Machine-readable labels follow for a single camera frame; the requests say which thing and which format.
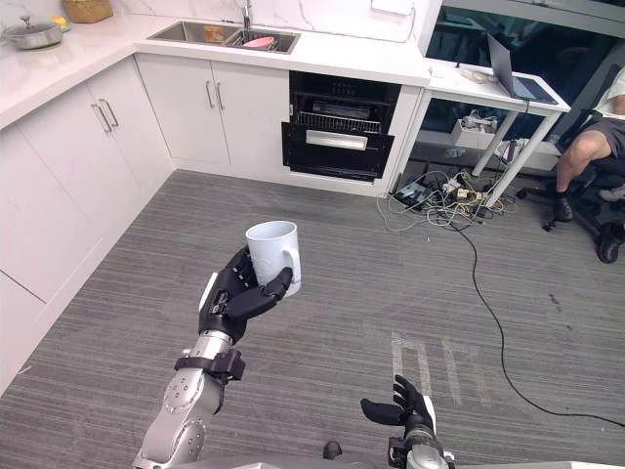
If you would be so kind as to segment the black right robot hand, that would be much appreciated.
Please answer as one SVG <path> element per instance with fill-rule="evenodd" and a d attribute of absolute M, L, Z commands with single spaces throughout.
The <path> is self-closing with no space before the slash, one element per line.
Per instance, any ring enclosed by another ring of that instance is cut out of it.
<path fill-rule="evenodd" d="M 395 375 L 393 389 L 393 404 L 361 399 L 360 407 L 364 416 L 377 424 L 403 426 L 406 432 L 424 427 L 435 435 L 435 420 L 427 407 L 425 396 L 400 374 Z"/>

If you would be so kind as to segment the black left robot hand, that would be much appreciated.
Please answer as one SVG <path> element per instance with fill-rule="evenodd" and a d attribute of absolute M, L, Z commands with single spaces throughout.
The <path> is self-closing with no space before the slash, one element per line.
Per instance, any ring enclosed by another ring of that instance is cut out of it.
<path fill-rule="evenodd" d="M 218 330 L 239 341 L 247 321 L 273 308 L 286 294 L 293 270 L 284 267 L 267 284 L 259 284 L 247 245 L 221 269 L 199 310 L 198 333 Z"/>

